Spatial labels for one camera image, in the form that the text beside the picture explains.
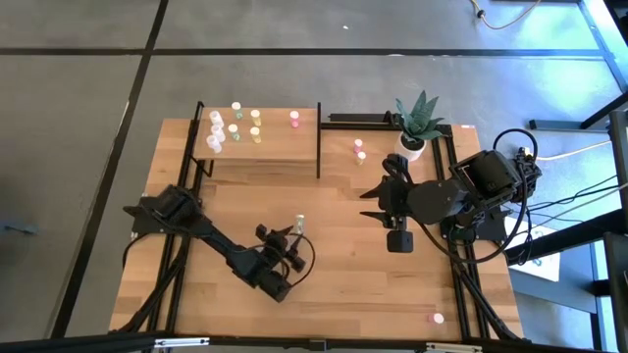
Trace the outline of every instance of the wooden table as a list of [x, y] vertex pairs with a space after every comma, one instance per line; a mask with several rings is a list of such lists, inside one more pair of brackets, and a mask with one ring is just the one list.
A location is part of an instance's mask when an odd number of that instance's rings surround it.
[[[149, 195], [176, 183], [189, 121], [165, 120], [146, 183]], [[473, 127], [453, 126], [459, 160], [479, 151]], [[281, 228], [305, 215], [317, 261], [312, 275], [294, 288], [283, 303], [236, 278], [225, 259], [193, 240], [185, 271], [176, 332], [198, 335], [327, 337], [364, 339], [459, 340], [449, 259], [421, 229], [410, 224], [414, 252], [387, 252], [381, 224], [360, 216], [377, 211], [376, 200], [359, 195], [377, 185], [381, 163], [393, 151], [398, 132], [323, 130], [321, 178], [296, 165], [259, 168], [239, 160], [216, 160], [212, 178], [205, 178], [200, 196], [214, 225], [235, 242], [254, 245], [255, 227]], [[353, 140], [361, 138], [367, 159], [357, 166]], [[421, 159], [410, 164], [415, 182], [435, 179], [434, 154], [428, 144]], [[438, 227], [431, 227], [434, 234]], [[111, 328], [125, 324], [153, 289], [164, 243], [148, 236], [129, 254]], [[477, 257], [495, 250], [488, 242], [474, 245]], [[301, 254], [308, 260], [307, 246]], [[510, 329], [521, 335], [517, 307], [503, 257], [479, 265], [482, 289]], [[295, 281], [299, 275], [290, 275]], [[473, 302], [467, 294], [472, 333], [478, 335]], [[164, 326], [166, 304], [159, 328]], [[428, 322], [436, 312], [443, 325]]]

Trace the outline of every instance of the wooden tabletop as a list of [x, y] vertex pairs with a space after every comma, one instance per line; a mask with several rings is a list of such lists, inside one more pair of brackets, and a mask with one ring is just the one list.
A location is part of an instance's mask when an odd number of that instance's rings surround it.
[[[254, 127], [250, 112], [254, 109], [260, 112], [262, 121], [259, 127], [261, 143], [253, 142], [250, 134], [251, 128]], [[205, 141], [211, 135], [212, 123], [209, 120], [209, 113], [212, 111], [218, 111], [225, 123], [223, 131], [227, 138], [221, 143], [223, 149], [220, 153], [215, 153]], [[298, 128], [290, 125], [291, 111], [299, 113]], [[316, 161], [318, 120], [316, 109], [243, 108], [242, 112], [244, 117], [237, 120], [232, 108], [204, 108], [198, 138], [194, 145], [194, 157], [201, 160]], [[239, 141], [235, 141], [227, 130], [230, 124], [237, 125]]]
[[[158, 194], [176, 183], [189, 121], [166, 120], [157, 143], [146, 192]], [[479, 151], [475, 128], [453, 126], [459, 160]], [[328, 337], [368, 339], [460, 339], [448, 258], [421, 229], [410, 224], [414, 252], [387, 251], [387, 230], [360, 211], [377, 211], [376, 200], [359, 195], [377, 185], [382, 160], [393, 151], [398, 132], [323, 130], [321, 178], [299, 165], [259, 168], [237, 160], [218, 160], [212, 179], [201, 188], [205, 214], [224, 234], [245, 246], [259, 241], [255, 227], [282, 228], [305, 215], [305, 233], [316, 247], [312, 275], [282, 303], [235, 277], [225, 259], [203, 242], [193, 240], [185, 272], [176, 332], [185, 334]], [[352, 146], [364, 141], [365, 163], [357, 166]], [[410, 164], [415, 182], [435, 179], [431, 145]], [[438, 227], [430, 227], [433, 234]], [[138, 242], [129, 254], [111, 328], [125, 324], [154, 286], [163, 235]], [[478, 242], [476, 256], [493, 251]], [[300, 246], [308, 261], [311, 252]], [[482, 289], [509, 328], [522, 334], [508, 268], [503, 257], [478, 266]], [[290, 275], [289, 281], [299, 278]], [[161, 311], [164, 326], [167, 303]], [[467, 294], [471, 330], [478, 334], [472, 300]], [[434, 313], [445, 316], [432, 324]]]

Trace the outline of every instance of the potted plant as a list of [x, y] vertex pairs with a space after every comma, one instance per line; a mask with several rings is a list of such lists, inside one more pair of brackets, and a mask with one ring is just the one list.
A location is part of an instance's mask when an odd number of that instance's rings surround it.
[[421, 92], [410, 114], [405, 111], [399, 99], [395, 100], [396, 107], [401, 114], [399, 124], [402, 133], [394, 146], [394, 153], [407, 158], [408, 162], [416, 161], [423, 153], [427, 145], [426, 141], [443, 135], [436, 130], [436, 124], [444, 118], [431, 120], [439, 97], [428, 102], [425, 91]]

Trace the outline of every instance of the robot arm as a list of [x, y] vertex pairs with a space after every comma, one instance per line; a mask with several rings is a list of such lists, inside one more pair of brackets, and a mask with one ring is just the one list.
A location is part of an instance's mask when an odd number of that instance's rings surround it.
[[383, 176], [377, 187], [360, 197], [378, 198], [378, 207], [383, 212], [361, 214], [392, 229], [388, 235], [391, 252], [412, 251], [412, 235], [406, 231], [406, 217], [422, 227], [447, 220], [449, 229], [442, 231], [450, 233], [455, 229], [460, 236], [471, 233], [475, 237], [480, 230], [489, 232], [497, 225], [499, 234], [487, 234], [486, 237], [504, 240], [503, 217], [506, 213], [499, 206], [530, 197], [537, 178], [541, 176], [534, 159], [526, 156], [523, 150], [512, 160], [497, 151], [482, 151], [449, 167], [451, 178], [421, 183], [413, 182], [407, 160], [399, 155], [390, 154], [382, 166], [389, 175]]

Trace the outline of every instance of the small bottle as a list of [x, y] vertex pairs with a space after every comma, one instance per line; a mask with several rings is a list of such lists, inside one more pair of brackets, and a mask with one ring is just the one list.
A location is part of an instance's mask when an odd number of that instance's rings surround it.
[[290, 124], [294, 128], [298, 127], [298, 112], [297, 111], [290, 112]]
[[430, 317], [428, 318], [428, 321], [433, 324], [441, 325], [442, 323], [445, 322], [445, 317], [441, 313], [436, 313], [436, 314], [430, 315]]
[[262, 142], [262, 137], [259, 135], [259, 127], [251, 128], [251, 137], [253, 137], [253, 142], [260, 143]]
[[363, 151], [358, 152], [357, 154], [357, 165], [361, 166], [364, 164], [364, 160], [366, 159], [366, 153]]
[[239, 104], [239, 102], [232, 103], [232, 109], [235, 112], [236, 119], [242, 120], [242, 118], [244, 118], [244, 114], [242, 113], [242, 106]]
[[362, 151], [362, 140], [357, 138], [353, 141], [353, 153], [360, 153]]
[[262, 126], [262, 119], [259, 116], [260, 114], [257, 109], [253, 109], [251, 111], [251, 119], [253, 120], [253, 124], [255, 126]]
[[214, 150], [214, 153], [220, 153], [223, 150], [223, 146], [220, 145], [218, 138], [214, 135], [207, 136], [207, 145]]
[[305, 233], [305, 216], [296, 215], [294, 233], [298, 235], [302, 235]]
[[239, 141], [239, 133], [237, 133], [237, 125], [231, 124], [227, 127], [235, 141]]
[[212, 134], [216, 136], [218, 142], [225, 142], [225, 133], [221, 126], [212, 126]]
[[209, 120], [212, 121], [212, 125], [214, 126], [220, 126], [222, 128], [225, 125], [225, 123], [223, 123], [223, 117], [220, 116], [218, 111], [212, 111], [209, 113]]

